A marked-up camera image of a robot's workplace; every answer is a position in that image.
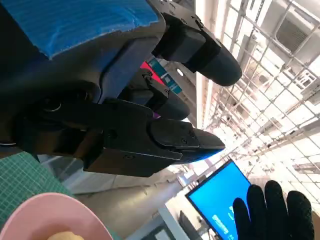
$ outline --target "bowl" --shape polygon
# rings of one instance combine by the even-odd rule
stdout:
[[[89,208],[56,192],[41,193],[23,202],[6,221],[0,240],[47,240],[65,231],[84,240],[113,240]]]

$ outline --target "air vent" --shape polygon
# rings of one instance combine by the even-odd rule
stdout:
[[[276,33],[277,40],[291,53],[294,53],[307,37],[308,35],[304,31],[287,18],[284,19]]]

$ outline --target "hand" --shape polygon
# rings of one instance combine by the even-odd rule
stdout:
[[[280,185],[271,180],[264,193],[251,185],[246,198],[249,214],[242,199],[233,202],[238,240],[314,240],[311,204],[301,192],[290,191],[286,207]]]

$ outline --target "blue tape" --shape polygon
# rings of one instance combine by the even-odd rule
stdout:
[[[47,57],[115,31],[158,21],[146,0],[0,0]]]

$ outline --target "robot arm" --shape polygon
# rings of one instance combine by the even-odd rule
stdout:
[[[213,134],[181,122],[189,115],[186,104],[139,67],[152,52],[229,86],[241,76],[239,65],[194,13],[173,2],[147,4],[156,22],[51,57],[0,4],[6,23],[0,31],[10,33],[0,39],[3,157],[19,151],[73,156],[86,171],[148,177],[225,148]]]

